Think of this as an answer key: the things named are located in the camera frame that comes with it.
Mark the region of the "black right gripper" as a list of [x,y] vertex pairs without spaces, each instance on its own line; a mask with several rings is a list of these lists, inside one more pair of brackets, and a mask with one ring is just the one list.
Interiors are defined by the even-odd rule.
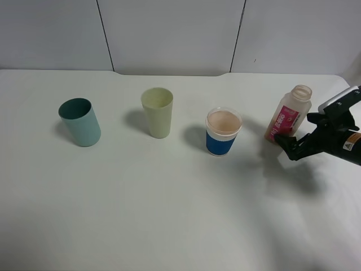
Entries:
[[360,133],[352,130],[333,130],[327,115],[308,113],[308,122],[316,128],[310,135],[297,140],[286,134],[274,135],[275,142],[288,158],[297,161],[322,152],[346,161],[360,161]]

